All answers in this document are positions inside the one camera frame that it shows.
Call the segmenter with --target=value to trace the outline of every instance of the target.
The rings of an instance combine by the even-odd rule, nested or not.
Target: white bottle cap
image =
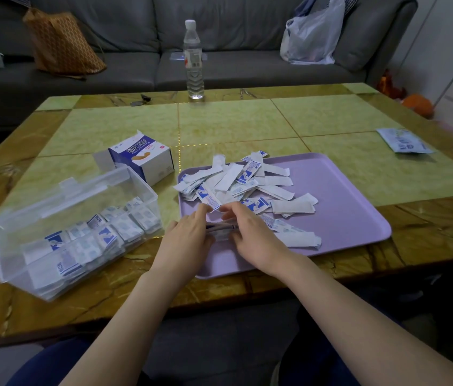
[[[185,29],[196,31],[196,21],[195,20],[186,20]]]

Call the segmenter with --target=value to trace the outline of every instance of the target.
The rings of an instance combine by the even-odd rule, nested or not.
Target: sofa seat
[[[161,56],[155,90],[185,90],[183,61],[171,61],[171,53]],[[203,62],[205,89],[248,88],[308,84],[364,82],[366,71],[349,72],[338,65],[291,65],[279,51],[214,51]]]
[[[148,92],[155,86],[158,53],[106,53],[107,69],[86,81],[52,76],[33,62],[0,69],[0,126],[18,125],[49,96]]]

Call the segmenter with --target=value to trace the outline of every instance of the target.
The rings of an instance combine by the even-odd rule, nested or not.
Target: sofa
[[[0,128],[20,124],[49,96],[185,90],[185,19],[195,19],[205,89],[365,82],[375,86],[417,9],[416,0],[358,0],[344,20],[332,65],[280,58],[286,21],[302,0],[31,0],[72,12],[107,69],[85,81],[36,69],[26,8],[0,0]]]

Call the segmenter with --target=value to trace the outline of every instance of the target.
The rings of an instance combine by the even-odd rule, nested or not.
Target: clear plastic case on sofa
[[[139,175],[119,164],[85,183],[67,179],[45,199],[4,212],[0,282],[44,300],[56,298],[161,234],[157,199]]]

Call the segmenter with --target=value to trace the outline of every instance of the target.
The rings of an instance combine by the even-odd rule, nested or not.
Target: white bag
[[[328,8],[286,23],[280,46],[284,61],[296,65],[333,64],[332,53],[341,35],[344,0],[330,0]]]

